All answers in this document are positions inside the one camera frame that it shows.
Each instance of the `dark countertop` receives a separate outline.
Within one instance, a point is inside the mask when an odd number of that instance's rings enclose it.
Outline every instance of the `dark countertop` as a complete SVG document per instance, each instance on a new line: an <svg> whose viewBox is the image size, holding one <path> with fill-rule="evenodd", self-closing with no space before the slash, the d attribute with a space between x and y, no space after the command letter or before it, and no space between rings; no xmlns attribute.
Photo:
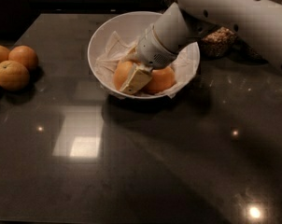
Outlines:
<svg viewBox="0 0 282 224"><path fill-rule="evenodd" d="M282 224L282 76L233 49L173 100L118 100L87 61L113 16L42 14L17 41L40 69L0 92L0 220Z"/></svg>

